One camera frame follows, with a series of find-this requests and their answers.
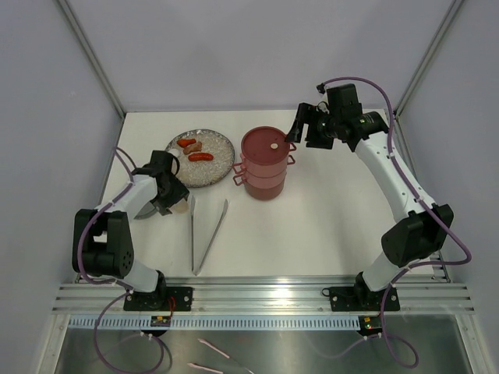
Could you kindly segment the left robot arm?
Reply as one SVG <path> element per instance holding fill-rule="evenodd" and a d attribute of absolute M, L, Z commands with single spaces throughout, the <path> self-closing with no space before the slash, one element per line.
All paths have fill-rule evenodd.
<path fill-rule="evenodd" d="M 149 309 L 162 309 L 168 290 L 160 273 L 135 258 L 130 222 L 148 203 L 162 215 L 186 203 L 189 190 L 168 168 L 145 166 L 112 200 L 76 213 L 73 226 L 73 269 L 91 284 L 116 283 L 135 293 Z"/>

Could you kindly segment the dark red lunch container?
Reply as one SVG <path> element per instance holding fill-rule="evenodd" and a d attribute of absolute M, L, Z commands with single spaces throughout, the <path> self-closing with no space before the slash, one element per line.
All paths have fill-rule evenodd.
<path fill-rule="evenodd" d="M 232 177 L 236 186 L 244 185 L 246 192 L 254 199 L 267 201 L 276 198 L 284 189 L 286 171 L 272 176 L 259 177 L 249 172 Z"/>

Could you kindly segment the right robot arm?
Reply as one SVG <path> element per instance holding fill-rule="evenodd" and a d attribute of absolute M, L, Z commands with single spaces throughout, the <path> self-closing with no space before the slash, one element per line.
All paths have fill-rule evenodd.
<path fill-rule="evenodd" d="M 367 166 L 386 198 L 395 220 L 381 237 L 382 253 L 359 273 L 354 299 L 373 308 L 393 280 L 412 265 L 420 265 L 441 249 L 454 219 L 448 204 L 437 205 L 416 182 L 389 139 L 385 120 L 375 111 L 364 113 L 352 100 L 346 104 L 299 104 L 289 143 L 301 140 L 311 148 L 330 149 L 338 139 Z"/>

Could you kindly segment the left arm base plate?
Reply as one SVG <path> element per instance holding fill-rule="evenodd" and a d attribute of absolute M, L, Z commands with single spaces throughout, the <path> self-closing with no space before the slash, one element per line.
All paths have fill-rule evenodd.
<path fill-rule="evenodd" d="M 191 287 L 166 286 L 151 293 L 134 292 L 126 296 L 123 309 L 127 312 L 189 312 L 192 308 Z"/>

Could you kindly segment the orange fried chicken piece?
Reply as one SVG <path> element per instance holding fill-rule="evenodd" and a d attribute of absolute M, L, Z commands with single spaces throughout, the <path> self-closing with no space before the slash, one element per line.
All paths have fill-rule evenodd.
<path fill-rule="evenodd" d="M 196 143 L 196 140 L 195 139 L 179 139 L 177 141 L 177 144 L 181 147 L 181 148 L 186 148 L 192 144 L 195 144 Z"/>

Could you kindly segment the grey glass pot lid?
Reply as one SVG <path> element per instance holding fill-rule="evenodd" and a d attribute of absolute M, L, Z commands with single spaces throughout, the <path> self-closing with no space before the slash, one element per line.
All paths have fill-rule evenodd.
<path fill-rule="evenodd" d="M 145 220 L 148 219 L 152 216 L 154 216 L 157 213 L 157 209 L 154 206 L 153 203 L 148 202 L 146 203 L 140 211 L 137 213 L 137 215 L 134 217 L 135 220 Z"/>

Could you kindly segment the metal tongs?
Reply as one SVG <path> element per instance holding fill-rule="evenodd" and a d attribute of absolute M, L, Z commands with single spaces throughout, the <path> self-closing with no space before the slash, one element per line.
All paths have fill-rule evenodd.
<path fill-rule="evenodd" d="M 202 203 L 201 199 L 192 195 L 189 201 L 189 247 L 190 269 L 198 276 L 207 261 L 218 232 L 228 212 L 228 200 L 218 205 Z"/>

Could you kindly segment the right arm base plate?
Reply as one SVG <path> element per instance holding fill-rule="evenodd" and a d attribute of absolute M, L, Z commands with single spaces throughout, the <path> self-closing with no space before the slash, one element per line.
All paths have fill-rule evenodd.
<path fill-rule="evenodd" d="M 323 288 L 332 312 L 380 312 L 384 291 L 372 293 L 364 299 L 359 298 L 353 286 Z"/>

